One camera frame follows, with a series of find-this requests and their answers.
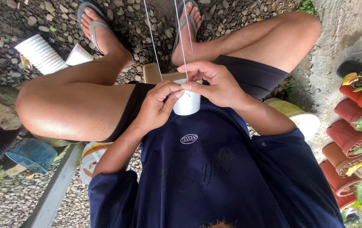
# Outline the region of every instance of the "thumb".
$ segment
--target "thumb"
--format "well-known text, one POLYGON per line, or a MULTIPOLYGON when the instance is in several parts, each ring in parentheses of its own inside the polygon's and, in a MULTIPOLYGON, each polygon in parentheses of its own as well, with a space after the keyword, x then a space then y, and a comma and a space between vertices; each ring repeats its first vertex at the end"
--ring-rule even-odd
POLYGON ((174 92, 173 94, 168 96, 168 99, 166 100, 163 107, 161 108, 162 112, 169 116, 171 113, 171 110, 173 110, 175 103, 178 101, 178 99, 180 99, 182 97, 182 95, 184 95, 184 92, 185 91, 174 92))
POLYGON ((205 97, 210 96, 210 86, 209 85, 202 85, 196 81, 189 81, 189 82, 181 84, 181 87, 187 91, 196 92, 205 97))

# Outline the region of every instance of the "navy blue t-shirt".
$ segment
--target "navy blue t-shirt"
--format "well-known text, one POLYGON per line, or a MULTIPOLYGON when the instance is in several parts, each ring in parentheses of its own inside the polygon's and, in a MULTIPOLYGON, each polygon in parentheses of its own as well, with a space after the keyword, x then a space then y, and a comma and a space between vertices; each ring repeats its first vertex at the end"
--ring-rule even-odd
POLYGON ((193 115, 172 112, 140 147, 139 184, 134 171, 89 184, 92 228, 343 227, 299 129, 250 139, 236 112, 203 100, 193 115))

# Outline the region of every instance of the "hand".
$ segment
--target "hand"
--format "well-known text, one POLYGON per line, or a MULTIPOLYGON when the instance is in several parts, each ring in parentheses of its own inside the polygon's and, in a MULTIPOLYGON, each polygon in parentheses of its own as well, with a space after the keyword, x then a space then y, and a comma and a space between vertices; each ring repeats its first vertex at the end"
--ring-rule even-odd
POLYGON ((183 90, 181 85, 170 80, 158 83, 147 93, 140 112, 132 124, 144 134, 163 126, 167 122, 175 102, 184 94, 184 91, 180 90, 183 90))
MULTIPOLYGON (((195 61, 187 63, 186 68, 188 78, 191 80, 181 85, 183 89, 199 93, 220 107, 238 108, 244 104, 248 95, 225 66, 207 61, 195 61), (201 85, 196 82, 201 79, 207 80, 211 85, 201 85)), ((178 71, 184 73, 185 66, 178 67, 178 71)))

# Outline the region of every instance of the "blue plastic basket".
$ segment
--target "blue plastic basket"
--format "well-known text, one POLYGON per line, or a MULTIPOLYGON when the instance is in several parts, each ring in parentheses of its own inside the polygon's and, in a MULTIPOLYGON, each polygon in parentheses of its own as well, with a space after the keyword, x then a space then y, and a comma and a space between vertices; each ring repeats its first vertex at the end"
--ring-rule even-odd
POLYGON ((48 144, 29 139, 5 153, 14 162, 34 172, 48 174, 48 170, 57 156, 57 152, 48 144))

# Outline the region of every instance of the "white string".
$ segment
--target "white string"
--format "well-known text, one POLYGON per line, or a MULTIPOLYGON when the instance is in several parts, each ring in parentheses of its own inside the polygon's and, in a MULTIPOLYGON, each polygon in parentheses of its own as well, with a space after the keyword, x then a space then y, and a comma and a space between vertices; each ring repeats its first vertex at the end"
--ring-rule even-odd
POLYGON ((153 32, 151 31, 151 27, 150 27, 149 12, 147 11, 146 0, 143 0, 143 2, 145 3, 147 23, 149 24, 149 30, 150 30, 150 35, 151 35, 151 42, 153 43, 154 54, 155 54, 156 60, 157 60, 158 72, 160 72, 160 78, 161 78, 161 80, 163 80, 163 76, 161 75, 160 65, 158 64, 157 52, 155 51, 155 45, 154 45, 154 39, 153 39, 153 32))
MULTIPOLYGON (((185 6, 185 0, 183 0, 183 1, 184 1, 185 17, 187 17, 187 8, 186 8, 186 6, 185 6)), ((192 60, 195 61, 195 58, 194 58, 194 50, 192 49, 191 31, 189 30, 188 18, 187 18, 187 26, 188 26, 189 41, 191 42, 192 60)))
POLYGON ((189 81, 189 80, 188 80, 187 63, 185 62, 184 46, 183 46, 183 44, 182 44, 181 27, 180 27, 180 21, 179 21, 179 19, 178 19, 178 9, 177 9, 177 2, 176 2, 176 0, 174 0, 174 3, 175 3, 175 13, 177 14, 175 18, 177 19, 178 30, 179 30, 179 32, 180 32, 180 41, 181 41, 182 56, 183 56, 183 58, 184 58, 185 74, 187 75, 187 81, 189 81))

